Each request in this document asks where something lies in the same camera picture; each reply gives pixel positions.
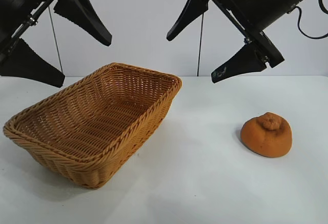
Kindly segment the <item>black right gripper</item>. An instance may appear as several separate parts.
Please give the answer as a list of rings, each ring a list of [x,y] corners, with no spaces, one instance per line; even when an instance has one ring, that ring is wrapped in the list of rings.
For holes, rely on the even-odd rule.
[[[209,1],[213,1],[244,35],[245,41],[235,55],[211,73],[213,83],[237,75],[262,72],[267,66],[273,68],[284,61],[279,50],[265,35],[264,29],[296,9],[302,0],[187,0],[166,39],[172,41],[204,14]]]

